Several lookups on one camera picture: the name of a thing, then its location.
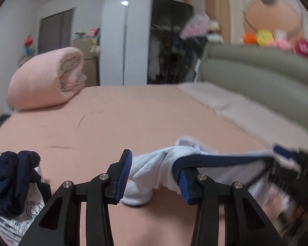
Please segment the white navy-trimmed shirt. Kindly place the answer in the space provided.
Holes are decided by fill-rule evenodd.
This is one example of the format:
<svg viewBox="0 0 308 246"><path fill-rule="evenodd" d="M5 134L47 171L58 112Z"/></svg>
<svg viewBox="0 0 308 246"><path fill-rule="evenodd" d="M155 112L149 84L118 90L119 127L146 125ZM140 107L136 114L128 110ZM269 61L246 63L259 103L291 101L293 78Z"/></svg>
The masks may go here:
<svg viewBox="0 0 308 246"><path fill-rule="evenodd" d="M174 146L133 157L122 203L130 207L145 205L151 200L153 191L160 187L190 202L186 171L193 169L217 183L229 186L234 182L242 183L262 205L269 188L268 172L273 164L295 174L302 171L287 150L282 150L281 154L277 150L279 147L221 154L192 137L180 137Z"/></svg>

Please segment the beige waffle pillow cover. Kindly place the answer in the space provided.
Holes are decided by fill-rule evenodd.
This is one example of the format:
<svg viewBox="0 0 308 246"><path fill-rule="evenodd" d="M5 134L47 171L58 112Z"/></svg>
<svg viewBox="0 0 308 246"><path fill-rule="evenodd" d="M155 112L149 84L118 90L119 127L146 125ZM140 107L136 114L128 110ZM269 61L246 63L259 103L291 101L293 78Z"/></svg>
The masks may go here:
<svg viewBox="0 0 308 246"><path fill-rule="evenodd" d="M308 131L304 127L244 95L207 82L176 87L266 144L308 151Z"/></svg>

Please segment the white blue print garment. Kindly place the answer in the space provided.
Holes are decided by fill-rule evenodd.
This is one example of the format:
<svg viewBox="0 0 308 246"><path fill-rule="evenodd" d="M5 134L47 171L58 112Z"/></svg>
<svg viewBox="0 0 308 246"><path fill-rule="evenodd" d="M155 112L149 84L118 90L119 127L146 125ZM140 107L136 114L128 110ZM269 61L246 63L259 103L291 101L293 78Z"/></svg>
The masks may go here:
<svg viewBox="0 0 308 246"><path fill-rule="evenodd" d="M40 176L40 183L29 183L22 213L12 217L0 214L0 236L7 245L19 245L23 236L45 206L46 190L43 191L44 194L40 190L45 183L41 166L38 165L34 170Z"/></svg>

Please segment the dark navy garment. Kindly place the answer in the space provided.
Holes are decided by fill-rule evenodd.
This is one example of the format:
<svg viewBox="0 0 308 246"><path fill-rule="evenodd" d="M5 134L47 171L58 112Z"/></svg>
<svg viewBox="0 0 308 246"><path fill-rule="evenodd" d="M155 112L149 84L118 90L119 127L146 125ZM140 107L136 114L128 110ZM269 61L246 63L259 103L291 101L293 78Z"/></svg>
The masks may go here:
<svg viewBox="0 0 308 246"><path fill-rule="evenodd" d="M7 151L0 155L0 214L12 217L22 213L29 183L40 183L40 176L34 170L39 164L40 156L33 151ZM43 185L40 190L42 194L46 190L47 202L52 196L51 186Z"/></svg>

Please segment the grey leather headboard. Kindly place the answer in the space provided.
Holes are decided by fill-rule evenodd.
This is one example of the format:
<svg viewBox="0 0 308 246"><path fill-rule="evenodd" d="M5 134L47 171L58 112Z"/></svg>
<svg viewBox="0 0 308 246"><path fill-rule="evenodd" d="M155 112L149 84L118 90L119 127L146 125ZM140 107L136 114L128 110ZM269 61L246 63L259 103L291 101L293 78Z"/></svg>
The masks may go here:
<svg viewBox="0 0 308 246"><path fill-rule="evenodd" d="M308 58L259 46L207 44L199 80L240 93L308 130Z"/></svg>

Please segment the pink bed sheet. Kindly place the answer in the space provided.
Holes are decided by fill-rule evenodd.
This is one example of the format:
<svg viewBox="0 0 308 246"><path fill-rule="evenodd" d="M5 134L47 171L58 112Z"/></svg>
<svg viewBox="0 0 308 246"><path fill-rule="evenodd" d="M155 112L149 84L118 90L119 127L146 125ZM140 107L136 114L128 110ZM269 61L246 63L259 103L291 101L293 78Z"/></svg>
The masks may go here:
<svg viewBox="0 0 308 246"><path fill-rule="evenodd" d="M12 115L0 127L0 153L32 150L56 190L105 172L125 149L134 155L191 136L219 153L264 150L265 145L171 85L82 89L61 106ZM109 209L115 245L189 245L196 207L166 188L141 208Z"/></svg>

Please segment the red strawberry bear plush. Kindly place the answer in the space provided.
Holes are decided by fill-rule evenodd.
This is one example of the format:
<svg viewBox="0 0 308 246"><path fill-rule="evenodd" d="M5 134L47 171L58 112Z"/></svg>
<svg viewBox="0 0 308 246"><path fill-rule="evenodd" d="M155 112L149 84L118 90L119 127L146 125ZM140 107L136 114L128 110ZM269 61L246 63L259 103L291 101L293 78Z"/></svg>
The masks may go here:
<svg viewBox="0 0 308 246"><path fill-rule="evenodd" d="M308 57L308 41L306 39L298 39L294 43L293 49L297 55Z"/></svg>

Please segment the pink rabbit plush toy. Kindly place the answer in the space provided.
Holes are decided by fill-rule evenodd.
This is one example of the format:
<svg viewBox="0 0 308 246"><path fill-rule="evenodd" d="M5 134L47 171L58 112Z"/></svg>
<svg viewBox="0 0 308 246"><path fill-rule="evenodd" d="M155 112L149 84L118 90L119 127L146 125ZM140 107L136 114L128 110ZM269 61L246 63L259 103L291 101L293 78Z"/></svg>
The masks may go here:
<svg viewBox="0 0 308 246"><path fill-rule="evenodd" d="M275 30L274 31L274 41L273 46L282 51L291 51L292 45L288 41L288 34L284 30Z"/></svg>

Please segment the yellow sponge plush toy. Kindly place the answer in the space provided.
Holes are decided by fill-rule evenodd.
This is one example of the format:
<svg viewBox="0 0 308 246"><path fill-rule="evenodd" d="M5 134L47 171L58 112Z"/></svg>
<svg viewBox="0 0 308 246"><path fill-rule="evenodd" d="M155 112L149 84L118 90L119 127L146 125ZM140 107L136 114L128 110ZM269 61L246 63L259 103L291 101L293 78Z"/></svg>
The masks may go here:
<svg viewBox="0 0 308 246"><path fill-rule="evenodd" d="M258 30L256 33L256 40L260 46L266 46L275 41L272 32L269 30Z"/></svg>

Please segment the orange plush toy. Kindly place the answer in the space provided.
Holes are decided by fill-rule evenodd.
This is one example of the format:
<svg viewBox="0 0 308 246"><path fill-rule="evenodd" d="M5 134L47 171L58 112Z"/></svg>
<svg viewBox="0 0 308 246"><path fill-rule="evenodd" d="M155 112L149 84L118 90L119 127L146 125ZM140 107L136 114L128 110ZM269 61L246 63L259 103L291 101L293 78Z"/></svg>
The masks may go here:
<svg viewBox="0 0 308 246"><path fill-rule="evenodd" d="M257 37L254 34L244 34L238 39L239 45L257 45Z"/></svg>

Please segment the white plush on headboard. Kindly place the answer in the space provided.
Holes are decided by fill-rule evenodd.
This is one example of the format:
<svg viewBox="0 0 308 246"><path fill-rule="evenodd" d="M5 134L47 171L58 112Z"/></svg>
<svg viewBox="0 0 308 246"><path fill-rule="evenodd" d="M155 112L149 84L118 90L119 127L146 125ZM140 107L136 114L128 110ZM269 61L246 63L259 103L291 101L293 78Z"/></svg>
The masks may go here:
<svg viewBox="0 0 308 246"><path fill-rule="evenodd" d="M212 44L224 43L223 36L221 35L221 27L217 20L212 19L209 23L207 30L207 41Z"/></svg>

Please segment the rolled pink quilt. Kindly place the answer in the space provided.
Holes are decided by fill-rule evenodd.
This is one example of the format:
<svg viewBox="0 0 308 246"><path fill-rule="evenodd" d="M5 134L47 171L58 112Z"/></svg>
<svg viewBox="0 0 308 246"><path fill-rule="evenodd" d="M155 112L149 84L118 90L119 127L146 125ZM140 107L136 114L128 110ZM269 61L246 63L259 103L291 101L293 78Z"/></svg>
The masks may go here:
<svg viewBox="0 0 308 246"><path fill-rule="evenodd" d="M74 47L43 53L24 63L12 76L7 103L33 110L68 102L85 87L84 55Z"/></svg>

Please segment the dark glass wardrobe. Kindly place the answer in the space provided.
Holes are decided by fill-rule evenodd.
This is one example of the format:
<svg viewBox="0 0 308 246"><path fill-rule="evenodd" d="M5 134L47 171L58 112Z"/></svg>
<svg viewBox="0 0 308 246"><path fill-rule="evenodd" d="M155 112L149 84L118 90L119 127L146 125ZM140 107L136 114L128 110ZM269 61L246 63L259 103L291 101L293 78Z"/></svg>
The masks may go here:
<svg viewBox="0 0 308 246"><path fill-rule="evenodd" d="M194 72L203 39L181 38L194 7L173 0L152 0L148 84L177 84Z"/></svg>

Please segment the wooden cabinet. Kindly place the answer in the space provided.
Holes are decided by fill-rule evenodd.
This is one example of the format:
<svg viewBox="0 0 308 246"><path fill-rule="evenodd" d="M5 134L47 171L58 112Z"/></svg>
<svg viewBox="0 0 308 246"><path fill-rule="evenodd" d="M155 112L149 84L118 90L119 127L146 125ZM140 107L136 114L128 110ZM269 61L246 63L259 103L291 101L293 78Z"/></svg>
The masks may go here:
<svg viewBox="0 0 308 246"><path fill-rule="evenodd" d="M80 38L72 40L72 46L83 52L83 74L87 77L85 86L99 86L99 53L97 51L97 43L92 38Z"/></svg>

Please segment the white wardrobe door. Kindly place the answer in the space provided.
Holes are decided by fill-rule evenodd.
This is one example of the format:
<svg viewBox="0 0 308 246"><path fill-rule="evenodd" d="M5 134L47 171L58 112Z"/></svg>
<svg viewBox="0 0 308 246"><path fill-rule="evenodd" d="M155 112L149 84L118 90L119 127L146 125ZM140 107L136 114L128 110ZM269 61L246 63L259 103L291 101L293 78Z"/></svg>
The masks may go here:
<svg viewBox="0 0 308 246"><path fill-rule="evenodd" d="M146 85L152 0L104 0L100 85Z"/></svg>

